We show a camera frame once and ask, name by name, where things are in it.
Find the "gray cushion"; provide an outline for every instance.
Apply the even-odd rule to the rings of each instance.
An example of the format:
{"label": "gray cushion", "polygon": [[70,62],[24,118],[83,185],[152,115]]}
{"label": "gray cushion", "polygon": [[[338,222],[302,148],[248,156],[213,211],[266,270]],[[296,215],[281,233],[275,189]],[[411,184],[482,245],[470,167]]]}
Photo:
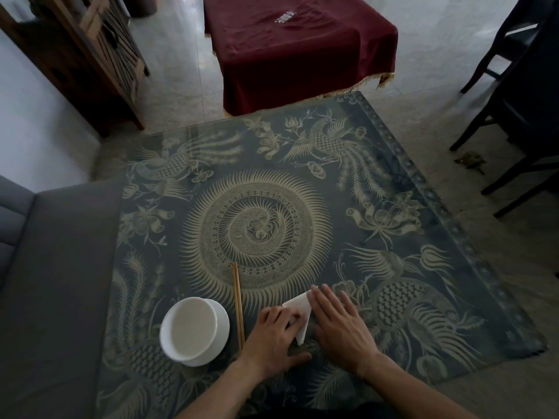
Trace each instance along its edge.
{"label": "gray cushion", "polygon": [[121,189],[37,195],[0,294],[0,417],[91,416]]}
{"label": "gray cushion", "polygon": [[34,197],[30,190],[0,176],[0,289]]}

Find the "white bowl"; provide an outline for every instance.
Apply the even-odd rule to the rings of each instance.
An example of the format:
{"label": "white bowl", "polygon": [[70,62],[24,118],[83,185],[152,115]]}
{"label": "white bowl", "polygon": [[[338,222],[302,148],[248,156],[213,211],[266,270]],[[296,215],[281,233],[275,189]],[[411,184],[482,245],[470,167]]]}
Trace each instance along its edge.
{"label": "white bowl", "polygon": [[165,315],[159,342],[167,357],[186,366],[201,366],[215,359],[229,337],[229,317],[215,300],[185,298]]}

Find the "tile floor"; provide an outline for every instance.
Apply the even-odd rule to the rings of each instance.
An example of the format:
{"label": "tile floor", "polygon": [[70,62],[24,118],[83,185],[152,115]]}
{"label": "tile floor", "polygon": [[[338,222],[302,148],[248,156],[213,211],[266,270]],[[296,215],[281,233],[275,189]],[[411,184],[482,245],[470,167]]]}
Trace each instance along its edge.
{"label": "tile floor", "polygon": [[[559,198],[542,193],[501,220],[492,214],[541,182],[520,176],[490,196],[480,190],[522,153],[498,126],[479,130],[458,151],[479,152],[483,170],[456,165],[448,151],[491,93],[483,77],[459,95],[517,0],[366,0],[399,29],[396,77],[386,88],[361,88],[380,117],[461,221],[546,335],[549,352],[455,379],[439,389],[480,417],[559,417]],[[160,0],[156,15],[130,24],[151,76],[139,108],[147,129],[126,125],[103,141],[95,176],[119,175],[138,135],[223,119],[222,78],[204,37],[202,0]],[[496,61],[495,69],[506,62]]]}

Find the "red covered table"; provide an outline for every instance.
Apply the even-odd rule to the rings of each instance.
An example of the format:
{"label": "red covered table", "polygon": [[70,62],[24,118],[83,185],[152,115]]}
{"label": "red covered table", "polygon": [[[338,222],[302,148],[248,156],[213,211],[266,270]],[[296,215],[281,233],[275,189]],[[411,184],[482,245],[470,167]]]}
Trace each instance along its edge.
{"label": "red covered table", "polygon": [[398,32],[362,0],[204,0],[233,116],[393,76]]}

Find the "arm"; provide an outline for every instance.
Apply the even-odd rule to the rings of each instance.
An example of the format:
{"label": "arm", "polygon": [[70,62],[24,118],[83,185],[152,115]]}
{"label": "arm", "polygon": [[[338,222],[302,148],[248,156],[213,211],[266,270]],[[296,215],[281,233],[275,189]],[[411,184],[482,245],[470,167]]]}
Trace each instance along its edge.
{"label": "arm", "polygon": [[476,417],[382,354],[344,292],[313,285],[309,302],[318,327],[316,339],[327,358],[361,377],[405,419],[475,419]]}
{"label": "arm", "polygon": [[[298,316],[297,321],[286,328],[291,316]],[[262,309],[239,359],[176,419],[233,419],[260,382],[310,360],[308,352],[287,356],[287,348],[305,322],[295,309]]]}

